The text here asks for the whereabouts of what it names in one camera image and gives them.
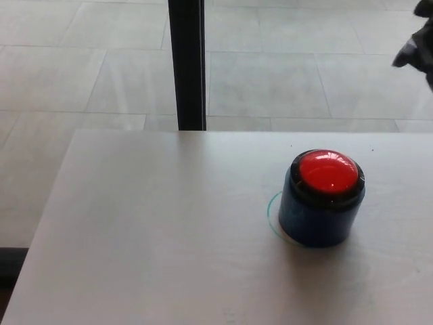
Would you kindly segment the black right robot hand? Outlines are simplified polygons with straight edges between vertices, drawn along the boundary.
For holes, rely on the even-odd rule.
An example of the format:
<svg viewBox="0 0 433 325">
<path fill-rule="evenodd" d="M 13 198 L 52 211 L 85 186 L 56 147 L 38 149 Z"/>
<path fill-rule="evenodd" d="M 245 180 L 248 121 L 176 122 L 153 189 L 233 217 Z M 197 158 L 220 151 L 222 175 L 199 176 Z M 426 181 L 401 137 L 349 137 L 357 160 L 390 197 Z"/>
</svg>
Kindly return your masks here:
<svg viewBox="0 0 433 325">
<path fill-rule="evenodd" d="M 426 76 L 427 84 L 432 90 L 432 1 L 421 0 L 413 13 L 427 21 L 403 45 L 395 56 L 392 66 L 402 68 L 406 65 L 414 67 Z"/>
</svg>

